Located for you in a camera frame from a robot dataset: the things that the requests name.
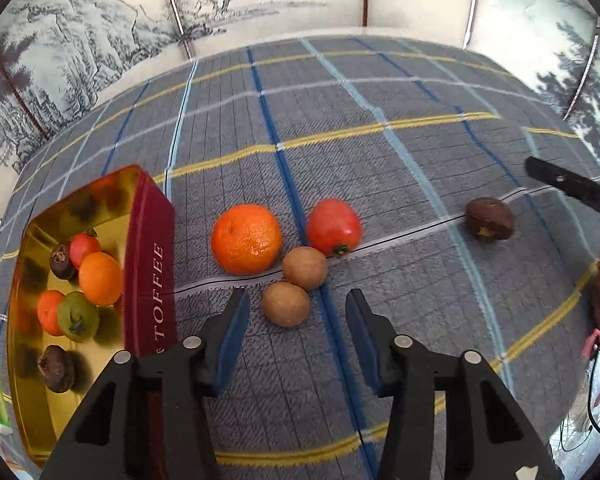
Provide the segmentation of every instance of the silver bolt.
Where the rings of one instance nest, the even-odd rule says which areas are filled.
[[[129,352],[128,350],[121,350],[120,352],[116,352],[116,354],[113,356],[113,361],[115,361],[119,365],[128,363],[129,359],[131,359],[131,352]]]
[[[202,339],[200,339],[197,335],[190,335],[182,342],[184,348],[197,348],[202,345]]]
[[[399,346],[400,348],[411,348],[411,345],[413,345],[413,339],[408,335],[397,335],[393,342],[395,346]]]
[[[482,361],[482,356],[477,352],[474,352],[473,350],[469,350],[468,352],[466,352],[464,354],[464,358],[467,360],[467,362],[471,363],[472,365],[476,365],[480,361]]]

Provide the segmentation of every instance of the green fruit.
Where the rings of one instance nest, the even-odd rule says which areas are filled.
[[[82,342],[96,335],[100,325],[97,306],[78,291],[64,297],[58,308],[58,326],[71,341]]]

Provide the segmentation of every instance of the orange fruit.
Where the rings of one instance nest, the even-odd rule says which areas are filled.
[[[58,308],[64,300],[64,294],[59,290],[45,290],[38,299],[38,321],[42,329],[53,336],[61,336],[62,330],[58,326]]]
[[[96,305],[114,304],[122,295],[122,269],[112,256],[91,253],[83,259],[78,283],[87,300]]]
[[[233,206],[215,221],[211,250],[231,274],[267,270],[282,249],[282,229],[273,213],[256,204]]]

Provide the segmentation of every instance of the red tomato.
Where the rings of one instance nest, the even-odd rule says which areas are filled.
[[[89,254],[99,252],[100,242],[97,238],[94,238],[87,233],[80,233],[71,238],[71,244],[69,245],[69,259],[76,269],[80,269],[83,259],[89,256]]]
[[[38,321],[46,333],[56,337],[62,335],[58,326],[58,308],[62,300],[64,294],[59,290],[45,290],[38,300]]]
[[[318,202],[306,223],[309,243],[327,256],[344,256],[362,239],[360,219],[349,204],[337,198]]]

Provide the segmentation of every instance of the pink clip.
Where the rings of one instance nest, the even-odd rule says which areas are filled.
[[[593,354],[593,345],[596,343],[596,341],[599,342],[598,346],[600,349],[600,330],[597,328],[593,330],[591,335],[587,337],[586,341],[584,342],[584,347],[582,348],[583,357],[586,357],[587,359],[591,358]]]

